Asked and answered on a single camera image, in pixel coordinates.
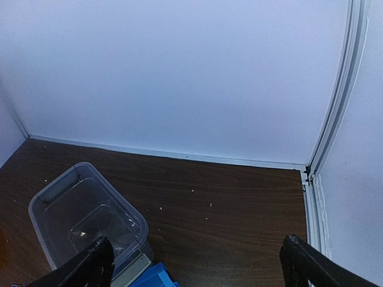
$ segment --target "white trim strip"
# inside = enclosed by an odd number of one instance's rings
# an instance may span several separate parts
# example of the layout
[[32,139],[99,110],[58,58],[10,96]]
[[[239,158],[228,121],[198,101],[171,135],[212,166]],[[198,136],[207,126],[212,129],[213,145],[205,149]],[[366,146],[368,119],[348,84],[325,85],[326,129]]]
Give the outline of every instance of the white trim strip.
[[304,164],[273,163],[268,161],[243,160],[240,158],[210,157],[208,155],[181,154],[181,153],[167,152],[167,151],[153,151],[150,149],[138,149],[138,148],[128,148],[124,146],[103,145],[99,143],[70,141],[66,139],[48,138],[45,136],[36,136],[36,135],[32,135],[31,139],[38,139],[41,141],[48,141],[48,142],[58,142],[60,144],[67,144],[67,145],[86,146],[89,148],[102,148],[102,149],[108,149],[110,151],[120,151],[120,152],[126,152],[130,154],[142,154],[142,155],[153,155],[156,157],[177,158],[181,160],[195,160],[195,161],[204,161],[208,163],[233,164],[237,166],[266,167],[270,169],[290,169],[290,170],[301,170],[301,171],[306,170],[306,166]]
[[305,182],[302,178],[302,184],[306,210],[307,242],[331,259],[329,224],[321,178],[320,176],[315,177],[311,182]]
[[320,220],[318,217],[318,205],[315,197],[313,185],[303,186],[303,196],[305,199],[307,242],[317,251],[325,254],[324,237],[321,233]]
[[347,108],[366,41],[369,7],[369,0],[349,0],[341,63],[326,120],[308,167],[309,179],[322,168]]

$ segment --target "grey object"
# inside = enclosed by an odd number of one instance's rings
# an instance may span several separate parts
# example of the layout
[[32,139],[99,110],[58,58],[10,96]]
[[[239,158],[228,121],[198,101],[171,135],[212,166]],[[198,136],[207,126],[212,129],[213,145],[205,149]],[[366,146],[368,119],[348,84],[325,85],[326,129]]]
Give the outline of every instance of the grey object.
[[142,253],[127,269],[122,271],[111,283],[111,287],[128,287],[144,270],[151,266],[151,260]]
[[113,279],[122,271],[141,274],[147,264],[143,270],[129,266],[142,254],[153,260],[146,220],[90,163],[74,165],[36,194],[29,216],[52,270],[99,236],[113,246]]

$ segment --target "brown wood surface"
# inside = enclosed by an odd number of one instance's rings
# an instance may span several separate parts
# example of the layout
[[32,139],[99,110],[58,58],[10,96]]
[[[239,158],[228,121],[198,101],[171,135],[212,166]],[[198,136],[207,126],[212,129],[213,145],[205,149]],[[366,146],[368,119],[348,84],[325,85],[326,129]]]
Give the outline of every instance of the brown wood surface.
[[282,286],[281,242],[288,233],[306,238],[298,171],[29,139],[0,169],[0,286],[28,283],[50,271],[28,204],[81,161],[91,162],[145,216],[156,261],[182,287]]

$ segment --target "corner molding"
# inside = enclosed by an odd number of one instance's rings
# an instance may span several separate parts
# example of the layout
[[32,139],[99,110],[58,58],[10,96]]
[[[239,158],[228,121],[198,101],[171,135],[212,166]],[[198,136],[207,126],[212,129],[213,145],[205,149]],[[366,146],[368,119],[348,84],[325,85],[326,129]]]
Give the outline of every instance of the corner molding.
[[320,176],[303,185],[303,197],[305,200],[307,241],[312,247],[331,259],[329,225]]
[[320,137],[308,166],[309,180],[319,174],[332,147],[354,88],[366,42],[370,0],[349,0],[341,62]]

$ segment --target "blue object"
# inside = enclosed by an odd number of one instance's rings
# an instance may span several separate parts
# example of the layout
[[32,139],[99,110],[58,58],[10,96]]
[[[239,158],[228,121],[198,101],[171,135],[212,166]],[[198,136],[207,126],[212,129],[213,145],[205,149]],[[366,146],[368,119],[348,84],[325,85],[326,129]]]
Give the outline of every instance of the blue object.
[[172,281],[165,265],[158,263],[143,272],[130,287],[180,287],[180,285]]

